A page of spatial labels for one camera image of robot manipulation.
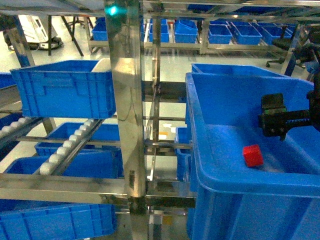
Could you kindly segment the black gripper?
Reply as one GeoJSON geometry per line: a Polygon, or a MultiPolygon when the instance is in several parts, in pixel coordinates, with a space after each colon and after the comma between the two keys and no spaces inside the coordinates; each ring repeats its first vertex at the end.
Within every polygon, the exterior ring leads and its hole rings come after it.
{"type": "Polygon", "coordinates": [[[308,110],[287,110],[282,93],[263,95],[260,107],[258,127],[268,138],[280,137],[280,140],[284,141],[291,129],[307,127],[312,124],[308,110]]]}

